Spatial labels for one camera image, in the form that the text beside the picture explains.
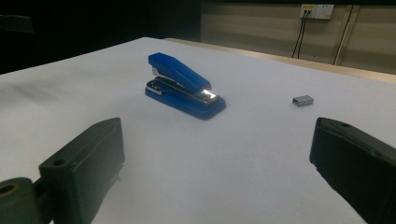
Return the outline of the white table mat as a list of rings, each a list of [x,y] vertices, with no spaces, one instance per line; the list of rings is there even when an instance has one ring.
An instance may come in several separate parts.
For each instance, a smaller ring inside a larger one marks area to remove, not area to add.
[[[208,79],[226,108],[200,120],[147,97],[156,52]],[[292,102],[303,95],[314,103]],[[315,122],[396,147],[396,84],[144,37],[0,75],[0,181],[37,178],[114,117],[126,162],[94,224],[363,224],[310,163]]]

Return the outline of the blue stapler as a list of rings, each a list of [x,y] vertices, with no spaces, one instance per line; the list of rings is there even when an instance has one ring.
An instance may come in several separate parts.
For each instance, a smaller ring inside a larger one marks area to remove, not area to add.
[[[157,52],[148,63],[155,76],[146,85],[148,97],[198,119],[211,119],[226,107],[210,82],[178,59]]]

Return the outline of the metal staple strip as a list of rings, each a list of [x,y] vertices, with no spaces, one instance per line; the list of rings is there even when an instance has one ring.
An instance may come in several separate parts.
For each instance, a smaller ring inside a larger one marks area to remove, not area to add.
[[[297,106],[306,106],[306,105],[312,105],[314,103],[314,99],[309,95],[303,95],[303,96],[294,97],[292,99],[292,102]]]

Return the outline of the wooden table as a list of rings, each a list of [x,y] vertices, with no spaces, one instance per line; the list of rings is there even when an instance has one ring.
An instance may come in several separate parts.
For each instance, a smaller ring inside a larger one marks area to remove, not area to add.
[[[234,48],[228,48],[228,47],[223,47],[223,46],[216,46],[216,45],[199,43],[199,42],[177,39],[177,38],[167,38],[167,41],[175,42],[178,44],[184,44],[184,45],[188,45],[188,46],[195,46],[195,47],[203,48],[203,49],[215,49],[215,50],[220,50],[220,51],[227,51],[227,52],[231,52],[231,53],[236,53],[238,55],[245,55],[245,56],[249,56],[249,57],[266,59],[266,60],[280,62],[280,63],[293,64],[293,65],[298,65],[301,67],[318,69],[321,71],[343,74],[343,75],[347,75],[347,76],[368,78],[371,80],[396,84],[396,75],[392,75],[392,74],[367,71],[367,70],[361,70],[361,69],[356,69],[356,68],[349,68],[349,67],[338,66],[338,65],[333,65],[333,64],[305,61],[305,60],[301,60],[301,59],[277,56],[277,55],[260,53],[260,52],[244,50],[244,49],[234,49]]]

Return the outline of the white wall socket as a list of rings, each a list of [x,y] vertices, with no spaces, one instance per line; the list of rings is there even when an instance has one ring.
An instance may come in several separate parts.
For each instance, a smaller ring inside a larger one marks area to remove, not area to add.
[[[314,20],[329,20],[332,16],[334,5],[302,4],[300,17]]]

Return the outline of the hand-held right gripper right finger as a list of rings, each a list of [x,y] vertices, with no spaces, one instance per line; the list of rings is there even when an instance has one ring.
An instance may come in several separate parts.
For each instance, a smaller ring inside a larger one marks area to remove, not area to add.
[[[342,121],[319,118],[309,160],[368,224],[396,224],[396,148]]]

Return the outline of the black curtain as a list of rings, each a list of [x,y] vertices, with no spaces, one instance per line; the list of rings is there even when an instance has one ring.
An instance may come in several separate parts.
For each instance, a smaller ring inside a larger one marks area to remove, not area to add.
[[[0,0],[0,75],[140,37],[201,36],[201,0]]]

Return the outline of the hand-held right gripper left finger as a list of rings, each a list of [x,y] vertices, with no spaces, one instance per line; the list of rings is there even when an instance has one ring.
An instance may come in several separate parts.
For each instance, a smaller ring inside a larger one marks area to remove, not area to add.
[[[91,224],[125,161],[119,118],[93,124],[39,165],[55,224]]]

